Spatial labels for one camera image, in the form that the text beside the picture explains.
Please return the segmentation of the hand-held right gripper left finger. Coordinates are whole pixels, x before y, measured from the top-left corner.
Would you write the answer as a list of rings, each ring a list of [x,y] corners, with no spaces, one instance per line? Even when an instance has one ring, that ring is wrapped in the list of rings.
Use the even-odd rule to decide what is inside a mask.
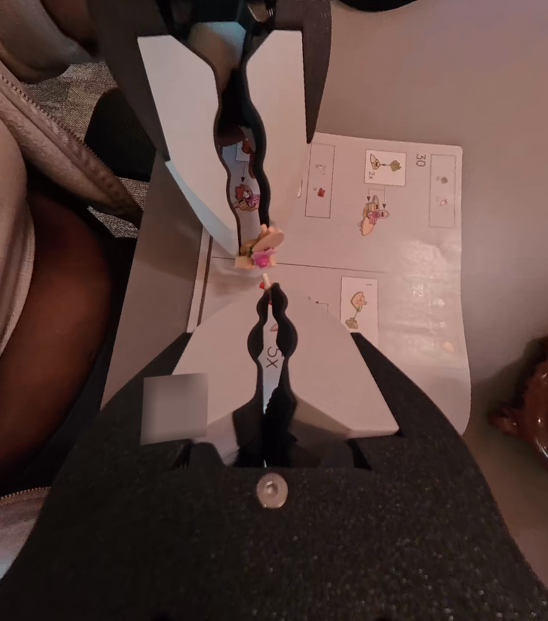
[[[209,443],[226,465],[260,438],[263,418],[263,327],[267,296],[251,291],[192,333],[175,369],[186,411],[175,423],[182,439]]]

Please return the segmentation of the black round object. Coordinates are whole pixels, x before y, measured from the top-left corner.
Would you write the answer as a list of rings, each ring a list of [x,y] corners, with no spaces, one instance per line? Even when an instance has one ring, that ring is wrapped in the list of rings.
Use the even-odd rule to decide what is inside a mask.
[[[387,0],[387,1],[374,1],[374,0],[366,0],[366,1],[353,1],[353,0],[344,0],[340,1],[345,6],[355,9],[356,11],[366,12],[366,13],[379,13],[379,12],[387,12],[394,11],[401,7],[410,5],[415,3],[414,0]]]

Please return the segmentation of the small tan pink brick figure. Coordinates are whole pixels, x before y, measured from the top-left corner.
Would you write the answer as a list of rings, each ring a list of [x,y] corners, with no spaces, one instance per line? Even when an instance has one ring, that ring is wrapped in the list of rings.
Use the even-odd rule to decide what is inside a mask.
[[[273,226],[260,225],[260,231],[256,238],[243,242],[236,256],[234,266],[236,269],[266,269],[274,267],[279,245],[285,239],[282,230]]]

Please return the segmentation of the white desk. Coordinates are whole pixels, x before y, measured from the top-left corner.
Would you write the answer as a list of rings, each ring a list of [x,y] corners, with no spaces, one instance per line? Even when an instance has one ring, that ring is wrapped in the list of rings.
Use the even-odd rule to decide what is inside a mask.
[[[60,618],[548,620],[548,469],[525,441],[474,434],[548,332],[548,1],[336,9],[316,133],[462,149],[466,429],[351,333],[399,431],[352,441],[353,466],[266,465],[283,355],[265,292],[260,438],[231,465],[182,439],[172,374],[206,229],[159,155],[149,196],[171,193],[144,211],[127,295],[143,290],[119,324],[144,349],[128,361],[119,332],[135,374],[91,429],[111,442],[85,544],[98,586]]]

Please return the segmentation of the person's left forearm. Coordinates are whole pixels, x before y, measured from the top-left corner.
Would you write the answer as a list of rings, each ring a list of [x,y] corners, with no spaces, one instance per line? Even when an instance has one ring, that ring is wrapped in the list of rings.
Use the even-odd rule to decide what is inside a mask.
[[[0,73],[35,83],[99,57],[87,1],[0,1]]]

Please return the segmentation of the building instruction booklet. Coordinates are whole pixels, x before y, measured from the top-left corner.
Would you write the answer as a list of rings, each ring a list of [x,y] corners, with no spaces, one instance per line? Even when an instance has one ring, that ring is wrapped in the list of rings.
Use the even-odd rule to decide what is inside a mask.
[[[460,147],[316,133],[277,264],[264,270],[362,334],[460,433],[471,401],[461,186]],[[262,271],[234,262],[203,231],[189,332],[262,291]]]

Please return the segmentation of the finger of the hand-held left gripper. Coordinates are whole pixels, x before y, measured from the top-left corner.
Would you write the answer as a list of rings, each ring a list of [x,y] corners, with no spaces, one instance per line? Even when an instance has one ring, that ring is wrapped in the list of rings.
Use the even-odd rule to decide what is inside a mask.
[[[210,236],[237,255],[240,226],[229,201],[229,173],[214,139],[220,107],[216,74],[173,36],[137,41],[169,152],[167,168]]]
[[[308,165],[302,33],[275,29],[244,65],[262,223],[285,229]]]

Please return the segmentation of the person's leg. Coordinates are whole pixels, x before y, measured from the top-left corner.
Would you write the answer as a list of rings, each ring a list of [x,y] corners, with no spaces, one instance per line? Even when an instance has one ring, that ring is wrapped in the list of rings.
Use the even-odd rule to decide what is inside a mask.
[[[94,232],[29,194],[37,238],[27,299],[0,357],[0,487],[58,430],[103,343],[113,279]]]

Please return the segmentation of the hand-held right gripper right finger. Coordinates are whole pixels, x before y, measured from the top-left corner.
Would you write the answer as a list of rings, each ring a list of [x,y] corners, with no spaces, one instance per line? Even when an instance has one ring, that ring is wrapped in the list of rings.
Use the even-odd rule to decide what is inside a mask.
[[[352,441],[399,425],[352,334],[304,294],[278,283],[269,294],[283,364],[264,415],[264,461],[353,466]]]

